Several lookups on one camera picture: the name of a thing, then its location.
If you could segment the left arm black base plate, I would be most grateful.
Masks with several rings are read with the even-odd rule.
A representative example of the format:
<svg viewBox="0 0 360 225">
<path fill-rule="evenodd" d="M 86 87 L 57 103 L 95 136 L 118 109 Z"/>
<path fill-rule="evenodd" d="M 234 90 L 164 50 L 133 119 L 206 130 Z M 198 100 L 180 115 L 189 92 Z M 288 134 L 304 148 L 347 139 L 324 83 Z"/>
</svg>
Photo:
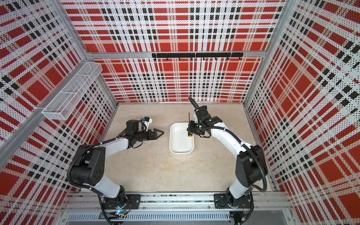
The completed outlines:
<svg viewBox="0 0 360 225">
<path fill-rule="evenodd" d="M 102 200 L 102 206 L 105 210 L 137 210 L 139 209 L 140 200 L 140 194 L 126 194 L 122 200 L 105 197 Z"/>
</svg>

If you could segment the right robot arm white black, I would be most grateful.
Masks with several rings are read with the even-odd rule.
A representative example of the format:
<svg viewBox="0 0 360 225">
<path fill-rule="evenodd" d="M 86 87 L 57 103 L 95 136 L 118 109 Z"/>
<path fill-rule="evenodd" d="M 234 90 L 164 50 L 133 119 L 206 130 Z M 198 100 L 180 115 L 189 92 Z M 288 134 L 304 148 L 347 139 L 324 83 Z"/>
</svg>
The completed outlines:
<svg viewBox="0 0 360 225">
<path fill-rule="evenodd" d="M 262 147 L 240 139 L 219 117 L 212 117 L 207 106 L 199 106 L 196 102 L 192 105 L 195 119 L 189 121 L 188 134 L 217 139 L 236 159 L 236 180 L 227 188 L 224 200 L 218 200 L 218 206 L 239 208 L 246 200 L 253 201 L 253 189 L 266 192 L 268 168 Z"/>
</svg>

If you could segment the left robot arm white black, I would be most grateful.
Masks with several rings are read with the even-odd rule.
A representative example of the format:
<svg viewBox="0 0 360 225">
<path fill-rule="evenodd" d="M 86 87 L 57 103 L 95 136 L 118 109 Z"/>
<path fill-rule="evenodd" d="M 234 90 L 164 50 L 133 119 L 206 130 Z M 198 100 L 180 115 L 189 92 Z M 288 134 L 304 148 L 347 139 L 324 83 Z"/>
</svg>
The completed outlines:
<svg viewBox="0 0 360 225">
<path fill-rule="evenodd" d="M 118 152 L 138 148 L 144 141 L 159 139 L 164 131 L 150 129 L 151 123 L 149 117 L 129 120 L 116 137 L 92 145 L 80 145 L 68 168 L 67 181 L 71 186 L 96 193 L 103 209 L 131 208 L 133 203 L 126 196 L 125 188 L 106 176 L 105 162 Z"/>
</svg>

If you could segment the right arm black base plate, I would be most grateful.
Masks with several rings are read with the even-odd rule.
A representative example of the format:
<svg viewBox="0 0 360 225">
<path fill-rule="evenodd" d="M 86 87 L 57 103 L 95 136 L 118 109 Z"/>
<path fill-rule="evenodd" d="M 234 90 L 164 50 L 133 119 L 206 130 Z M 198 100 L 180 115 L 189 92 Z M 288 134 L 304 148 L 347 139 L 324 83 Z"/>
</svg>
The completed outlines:
<svg viewBox="0 0 360 225">
<path fill-rule="evenodd" d="M 216 209 L 250 209 L 253 199 L 250 193 L 237 199 L 228 193 L 214 194 L 214 204 Z"/>
</svg>

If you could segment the black yellow screwdriver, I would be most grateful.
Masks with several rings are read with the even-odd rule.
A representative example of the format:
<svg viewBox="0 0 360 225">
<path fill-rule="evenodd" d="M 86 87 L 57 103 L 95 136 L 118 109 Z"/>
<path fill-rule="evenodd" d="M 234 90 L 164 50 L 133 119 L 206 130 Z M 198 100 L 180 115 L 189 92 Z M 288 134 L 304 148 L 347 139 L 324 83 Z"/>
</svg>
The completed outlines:
<svg viewBox="0 0 360 225">
<path fill-rule="evenodd" d="M 191 119 L 190 119 L 190 113 L 188 113 L 188 128 L 187 128 L 187 134 L 188 137 L 192 137 L 192 133 L 190 132 L 190 125 L 191 125 Z"/>
</svg>

